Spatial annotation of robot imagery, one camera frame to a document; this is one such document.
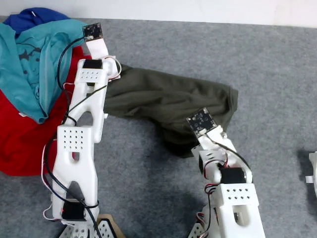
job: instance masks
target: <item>red cloth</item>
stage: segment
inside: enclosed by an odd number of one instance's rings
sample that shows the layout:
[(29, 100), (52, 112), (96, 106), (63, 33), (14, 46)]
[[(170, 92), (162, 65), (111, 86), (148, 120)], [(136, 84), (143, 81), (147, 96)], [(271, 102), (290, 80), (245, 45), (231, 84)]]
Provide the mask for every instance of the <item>red cloth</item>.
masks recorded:
[[(81, 47), (75, 47), (66, 82), (74, 82), (80, 59), (91, 57), (84, 56)], [(66, 96), (61, 94), (49, 118), (45, 123), (37, 124), (28, 117), (20, 116), (19, 111), (0, 91), (0, 171), (11, 176), (40, 175), (43, 147), (54, 136), (57, 126), (63, 120), (66, 107)], [(52, 164), (55, 156), (56, 143), (53, 143), (49, 156)]]

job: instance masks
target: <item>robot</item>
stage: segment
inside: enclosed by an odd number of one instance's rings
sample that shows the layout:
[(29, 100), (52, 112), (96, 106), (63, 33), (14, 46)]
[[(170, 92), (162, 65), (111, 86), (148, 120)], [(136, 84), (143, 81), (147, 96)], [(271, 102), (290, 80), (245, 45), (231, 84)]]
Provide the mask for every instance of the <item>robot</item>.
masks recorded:
[(187, 121), (200, 144), (192, 153), (209, 182), (209, 204), (196, 214), (188, 238), (265, 238), (248, 163), (206, 108)]
[[(73, 97), (66, 117), (57, 127), (56, 138), (47, 145), (57, 140), (52, 171), (48, 166), (48, 152), (45, 148), (43, 152), (42, 169), (45, 165), (53, 183), (48, 183), (43, 172), (42, 179), (52, 193), (53, 218), (50, 220), (67, 225), (60, 238), (116, 238), (109, 220), (101, 220), (97, 225), (99, 202), (94, 143), (101, 141), (107, 118), (104, 114), (107, 84), (120, 77), (121, 66), (115, 57), (108, 55), (99, 23), (85, 26), (83, 32), (92, 59), (78, 62)], [(77, 126), (77, 121), (86, 111), (92, 114), (92, 126)], [(248, 164), (207, 109), (188, 117), (187, 121), (200, 144), (192, 149), (192, 153), (199, 161), (204, 178), (209, 181), (205, 187), (209, 204), (197, 213), (198, 222), (188, 237), (264, 238), (259, 201)], [(73, 182), (79, 185), (83, 198), (69, 189)]]

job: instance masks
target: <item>blue cloth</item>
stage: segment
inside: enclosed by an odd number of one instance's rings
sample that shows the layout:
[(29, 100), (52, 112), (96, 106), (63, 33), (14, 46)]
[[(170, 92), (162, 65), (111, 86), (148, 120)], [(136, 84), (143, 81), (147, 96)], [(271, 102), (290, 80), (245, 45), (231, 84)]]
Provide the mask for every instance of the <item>blue cloth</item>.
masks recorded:
[[(0, 89), (21, 113), (37, 123), (48, 118), (61, 93), (56, 80), (59, 57), (69, 43), (83, 37), (84, 25), (73, 19), (52, 21), (23, 31), (15, 39), (15, 31), (0, 24)], [(61, 63), (62, 84), (71, 55), (70, 48)]]
[(17, 37), (22, 31), (34, 26), (66, 19), (69, 19), (69, 17), (57, 11), (44, 7), (34, 7), (25, 9), (19, 14), (10, 15), (3, 24), (11, 26), (12, 29), (15, 30)]

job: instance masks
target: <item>black cable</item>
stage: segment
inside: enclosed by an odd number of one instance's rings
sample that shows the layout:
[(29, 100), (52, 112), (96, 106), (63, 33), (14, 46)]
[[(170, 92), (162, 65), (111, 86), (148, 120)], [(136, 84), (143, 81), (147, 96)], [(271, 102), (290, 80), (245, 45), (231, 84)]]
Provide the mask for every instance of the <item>black cable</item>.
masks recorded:
[(68, 95), (68, 92), (64, 89), (64, 87), (62, 86), (61, 82), (60, 82), (60, 65), (61, 65), (61, 61), (63, 59), (63, 56), (64, 54), (66, 53), (66, 51), (73, 45), (75, 44), (76, 42), (78, 41), (81, 41), (83, 40), (84, 37), (80, 37), (80, 38), (77, 38), (76, 40), (72, 41), (71, 43), (68, 44), (68, 46), (66, 46), (66, 48), (63, 50), (63, 52), (61, 53), (60, 57), (59, 57), (59, 61), (58, 61), (58, 65), (57, 65), (57, 84), (59, 86), (59, 88), (62, 90), (62, 92), (65, 93), (66, 95), (66, 98), (67, 98), (67, 109), (66, 109), (66, 113), (65, 113), (65, 116), (64, 116), (64, 119), (62, 121), (62, 124), (64, 124), (67, 120), (67, 118), (70, 118), (68, 116), (68, 111), (69, 111), (69, 106), (70, 106), (70, 98), (69, 98), (69, 95)]
[(79, 103), (77, 103), (74, 107), (72, 107), (68, 112), (71, 112), (75, 107), (77, 107), (78, 105), (80, 105), (82, 102), (84, 102), (85, 100), (87, 100), (89, 97), (91, 97), (92, 95), (94, 95), (95, 93), (97, 93), (98, 91), (106, 88), (107, 85), (99, 88), (99, 89), (96, 89), (94, 92), (92, 92), (91, 94), (89, 94), (86, 98), (84, 98), (83, 100), (81, 100)]
[(216, 144), (216, 145), (222, 147), (223, 149), (228, 150), (228, 151), (230, 151), (231, 153), (233, 153), (233, 154), (235, 154), (236, 156), (238, 156), (238, 157), (243, 161), (243, 163), (245, 163), (245, 164), (248, 166), (248, 168), (251, 170), (251, 168), (250, 168), (248, 162), (247, 162), (240, 154), (238, 154), (238, 153), (235, 152), (234, 150), (230, 149), (229, 147), (227, 147), (227, 146), (225, 146), (225, 145), (223, 145), (223, 144), (221, 144), (221, 143), (218, 143), (218, 142), (212, 140), (209, 136), (208, 136), (208, 138), (209, 138), (209, 140), (212, 141), (212, 143), (214, 143), (214, 144)]
[[(55, 138), (55, 135), (54, 135), (54, 136), (52, 137), (52, 139), (48, 142), (48, 144), (47, 144), (47, 149), (44, 151), (44, 161), (45, 161), (46, 169), (47, 169), (47, 171), (48, 171), (50, 177), (51, 177), (61, 188), (63, 188), (66, 192), (68, 192), (73, 198), (75, 198), (78, 202), (80, 202), (80, 203), (85, 207), (85, 209), (87, 210), (89, 216), (91, 217), (91, 219), (92, 219), (92, 221), (93, 221), (94, 228), (95, 228), (95, 230), (96, 230), (96, 232), (97, 232), (98, 237), (99, 237), (99, 238), (102, 238), (102, 236), (101, 236), (101, 234), (100, 234), (100, 231), (99, 231), (99, 229), (98, 229), (97, 222), (96, 222), (96, 220), (95, 220), (95, 218), (94, 218), (94, 215), (92, 214), (92, 212), (91, 212), (91, 210), (90, 210), (91, 208), (97, 207), (98, 204), (99, 204), (99, 202), (97, 202), (97, 205), (87, 206), (87, 204), (83, 201), (83, 199), (78, 198), (77, 195), (75, 195), (71, 190), (69, 190), (67, 187), (65, 187), (65, 186), (53, 175), (53, 173), (51, 172), (51, 169), (50, 169), (50, 167), (49, 167), (49, 157), (48, 157), (48, 153), (49, 153), (49, 150), (50, 150), (50, 147), (51, 147), (51, 145), (52, 145), (52, 142), (53, 142), (54, 138)], [(67, 201), (66, 199), (62, 198), (59, 194), (57, 194), (57, 193), (53, 190), (52, 186), (48, 183), (48, 181), (47, 181), (46, 178), (44, 178), (44, 179), (45, 179), (45, 182), (47, 183), (47, 185), (49, 186), (49, 188), (51, 189), (51, 191), (52, 191), (58, 198), (60, 198), (62, 201)]]
[(75, 126), (77, 125), (77, 121), (74, 118), (70, 117), (69, 115), (67, 115), (67, 118), (71, 119), (75, 123)]

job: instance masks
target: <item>hole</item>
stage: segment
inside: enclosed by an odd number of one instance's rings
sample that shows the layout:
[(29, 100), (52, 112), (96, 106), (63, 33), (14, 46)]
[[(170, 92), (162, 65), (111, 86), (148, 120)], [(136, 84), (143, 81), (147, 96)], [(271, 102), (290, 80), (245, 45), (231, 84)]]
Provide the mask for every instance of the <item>hole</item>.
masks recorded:
[(75, 162), (78, 162), (79, 161), (79, 152), (73, 152), (71, 154), (72, 154), (73, 160)]

